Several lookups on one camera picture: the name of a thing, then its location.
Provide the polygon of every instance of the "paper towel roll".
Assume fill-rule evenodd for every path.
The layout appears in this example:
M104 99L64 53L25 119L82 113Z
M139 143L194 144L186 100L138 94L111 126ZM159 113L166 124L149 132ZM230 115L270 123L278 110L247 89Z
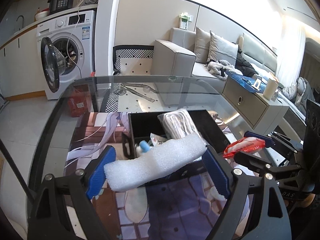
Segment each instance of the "paper towel roll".
M271 78L269 78L266 88L263 92L263 97L267 100L270 100L273 94L276 92L277 88L278 88L278 83L272 80Z

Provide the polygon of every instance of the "red bag on floor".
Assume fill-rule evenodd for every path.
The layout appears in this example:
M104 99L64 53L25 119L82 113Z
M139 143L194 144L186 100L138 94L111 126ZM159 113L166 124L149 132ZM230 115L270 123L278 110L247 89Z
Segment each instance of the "red bag on floor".
M75 89L68 100L71 117L79 117L81 114L88 113L88 106L91 105L90 101L91 97L88 90Z
M223 157L231 159L237 152L256 152L263 149L266 146L266 142L262 139L255 137L243 137L234 143L231 143L224 150Z

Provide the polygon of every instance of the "washing machine control knob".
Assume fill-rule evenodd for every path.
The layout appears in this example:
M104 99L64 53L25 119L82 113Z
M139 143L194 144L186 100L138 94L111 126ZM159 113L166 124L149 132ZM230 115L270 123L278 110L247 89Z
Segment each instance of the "washing machine control knob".
M61 27L64 24L63 21L58 21L58 27Z

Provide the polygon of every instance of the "blue and white label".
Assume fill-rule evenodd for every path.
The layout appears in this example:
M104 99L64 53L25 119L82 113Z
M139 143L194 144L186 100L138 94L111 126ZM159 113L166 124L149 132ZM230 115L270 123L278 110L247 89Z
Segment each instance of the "blue and white label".
M82 39L86 40L90 38L90 26L82 27Z

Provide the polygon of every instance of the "drawer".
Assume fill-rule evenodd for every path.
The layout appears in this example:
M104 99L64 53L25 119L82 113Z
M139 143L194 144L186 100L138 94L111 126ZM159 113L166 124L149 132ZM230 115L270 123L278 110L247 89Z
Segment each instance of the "drawer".
M267 106L245 88L240 86L232 78L228 78L223 90L223 95L236 107L236 109L243 114L249 122L255 126Z

